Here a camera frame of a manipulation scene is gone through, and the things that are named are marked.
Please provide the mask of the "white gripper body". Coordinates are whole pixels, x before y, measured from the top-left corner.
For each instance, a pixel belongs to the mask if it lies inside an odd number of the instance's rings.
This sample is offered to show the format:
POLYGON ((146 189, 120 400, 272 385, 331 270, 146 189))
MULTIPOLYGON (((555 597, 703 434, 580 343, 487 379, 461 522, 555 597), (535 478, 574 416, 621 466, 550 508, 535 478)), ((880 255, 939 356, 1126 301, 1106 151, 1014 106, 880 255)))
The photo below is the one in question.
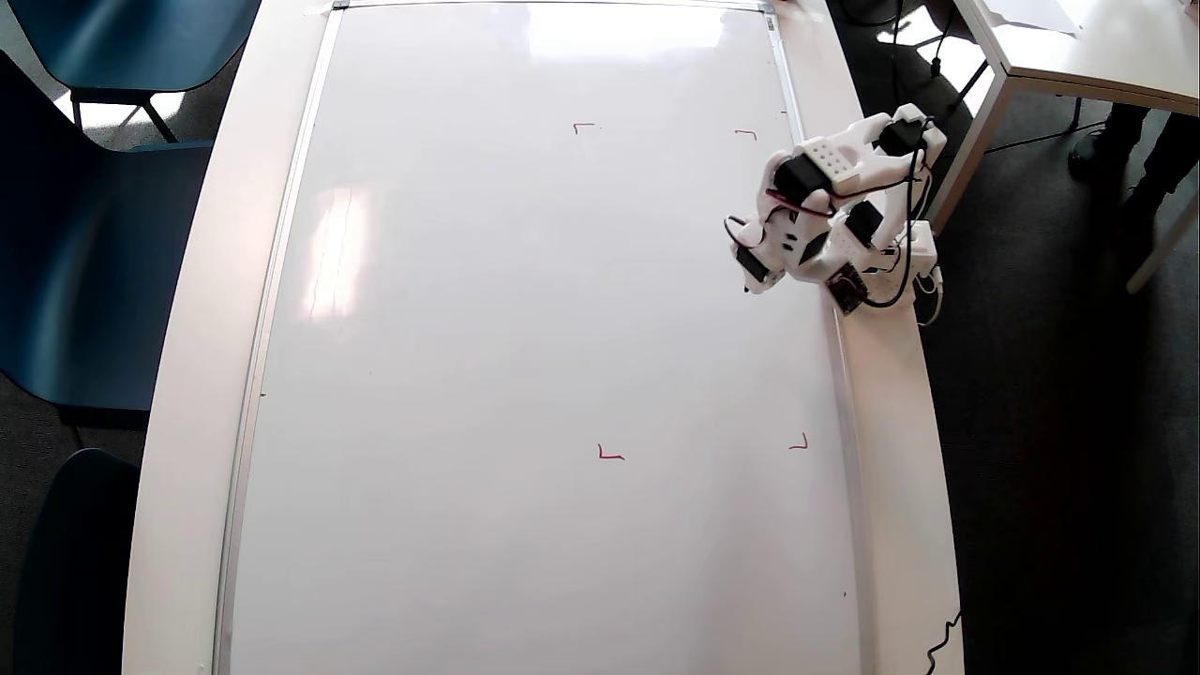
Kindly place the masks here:
POLYGON ((742 270, 763 277, 768 270, 781 271, 781 277, 829 286, 834 275, 832 258, 826 247, 833 216, 826 197, 806 197, 798 209, 768 197, 767 213, 736 217, 736 262, 742 270))

